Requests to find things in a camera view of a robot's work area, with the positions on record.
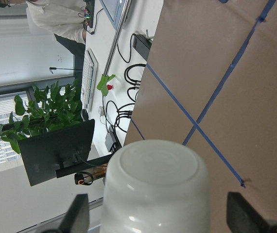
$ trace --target white cup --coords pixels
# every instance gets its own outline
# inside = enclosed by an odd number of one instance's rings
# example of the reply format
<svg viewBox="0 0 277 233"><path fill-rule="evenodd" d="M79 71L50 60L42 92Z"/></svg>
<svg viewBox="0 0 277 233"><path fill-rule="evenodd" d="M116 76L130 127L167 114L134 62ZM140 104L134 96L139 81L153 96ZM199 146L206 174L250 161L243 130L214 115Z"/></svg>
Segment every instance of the white cup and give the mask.
<svg viewBox="0 0 277 233"><path fill-rule="evenodd" d="M101 233L208 233L208 170L180 144L131 143L110 159Z"/></svg>

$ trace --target white wall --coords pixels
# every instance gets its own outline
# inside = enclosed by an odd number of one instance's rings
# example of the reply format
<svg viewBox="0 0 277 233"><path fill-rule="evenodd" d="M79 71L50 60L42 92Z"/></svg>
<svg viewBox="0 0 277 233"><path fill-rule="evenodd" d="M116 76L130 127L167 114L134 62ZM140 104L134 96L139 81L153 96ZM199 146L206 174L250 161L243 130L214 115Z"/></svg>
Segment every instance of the white wall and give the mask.
<svg viewBox="0 0 277 233"><path fill-rule="evenodd" d="M98 157L92 146L90 159ZM103 196L102 179L91 186L75 185L74 175L30 187L24 166L0 172L0 233L16 233L65 213L77 194L88 193L89 201ZM100 213L90 225L99 223Z"/></svg>
<svg viewBox="0 0 277 233"><path fill-rule="evenodd" d="M54 35L0 36L0 86L72 75L70 70L51 74L49 67L73 68L73 55Z"/></svg>

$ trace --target metal pole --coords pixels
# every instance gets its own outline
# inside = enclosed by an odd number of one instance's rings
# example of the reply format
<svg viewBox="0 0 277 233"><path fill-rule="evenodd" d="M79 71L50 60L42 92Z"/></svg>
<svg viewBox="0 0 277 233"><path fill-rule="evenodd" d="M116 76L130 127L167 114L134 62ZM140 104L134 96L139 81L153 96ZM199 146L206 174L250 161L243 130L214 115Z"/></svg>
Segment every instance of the metal pole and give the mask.
<svg viewBox="0 0 277 233"><path fill-rule="evenodd" d="M111 48L110 48L110 52L109 52L109 55L108 55L108 59L107 59L107 63L106 63L105 69L104 69L103 76L108 75L108 71L109 71L109 68L110 68L110 65L111 65L111 61L113 60L113 56L114 56L114 53L115 53L115 50L116 50L116 47L117 47L117 44L118 44L119 36L120 36L121 30L122 30L123 24L125 22L127 12L129 10L129 7L130 7L130 3L131 3L131 0L125 0L124 6L123 6L123 9L122 9L122 12L121 12L120 20L119 20L119 23L118 23L118 26L117 26L117 29L116 29L116 32L115 32L114 39L113 39L113 43L112 43Z"/></svg>

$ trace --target white desk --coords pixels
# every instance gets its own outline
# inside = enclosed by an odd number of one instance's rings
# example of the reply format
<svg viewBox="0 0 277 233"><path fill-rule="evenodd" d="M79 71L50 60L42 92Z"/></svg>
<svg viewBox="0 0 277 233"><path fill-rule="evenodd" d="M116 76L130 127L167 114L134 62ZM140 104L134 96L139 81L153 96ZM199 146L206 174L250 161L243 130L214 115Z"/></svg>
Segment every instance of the white desk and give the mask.
<svg viewBox="0 0 277 233"><path fill-rule="evenodd" d="M128 18L124 24L123 30L119 38L119 48L125 59L129 58L130 53L130 37L132 33L145 34L146 29L148 30L149 36L153 36L158 24L158 19L160 16L160 11L162 8L163 0L132 0L130 10L128 13ZM95 2L95 14L102 8L101 3L97 0ZM115 34L115 29L111 25L104 10L99 13L98 25L96 33L94 35L87 34L86 48L90 47L99 62L98 74L96 84L99 82L101 75L104 72L104 68L107 62L108 54L111 48L113 37ZM118 107L121 107L132 101L128 98L126 90L130 85L124 80L123 73L124 70L137 63L145 64L146 61L132 48L132 58L131 62L126 64L115 51L115 55L110 66L108 75L115 74L116 77L110 81L108 84L114 86L112 90L109 91L108 95L104 98L104 104L109 100L116 103ZM129 75L132 79L140 80L143 74L142 67L136 67L130 71ZM93 136L93 143L100 156L109 154L105 146L105 136L107 134L105 125L105 117L100 117L98 113L99 106L102 106L102 94L99 90L95 90L93 97L92 111L89 115L90 118L95 119L95 131ZM112 123L115 122L117 112L116 108L109 104L108 119ZM129 126L129 119L122 118L120 126L127 130ZM118 128L116 129L117 136L120 143L123 145L126 133L122 132Z"/></svg>

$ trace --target computer monitor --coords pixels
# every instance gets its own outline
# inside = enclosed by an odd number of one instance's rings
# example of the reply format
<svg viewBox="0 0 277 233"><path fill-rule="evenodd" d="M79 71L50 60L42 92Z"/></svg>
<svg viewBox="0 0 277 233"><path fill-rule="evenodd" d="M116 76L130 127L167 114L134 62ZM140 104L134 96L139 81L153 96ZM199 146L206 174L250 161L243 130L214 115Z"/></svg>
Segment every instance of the computer monitor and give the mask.
<svg viewBox="0 0 277 233"><path fill-rule="evenodd" d="M100 0L111 24L117 29L125 0Z"/></svg>
<svg viewBox="0 0 277 233"><path fill-rule="evenodd" d="M19 140L30 185L55 178L56 170L65 169L65 175L83 170L79 165L88 159L94 124L95 121L91 119L68 128Z"/></svg>

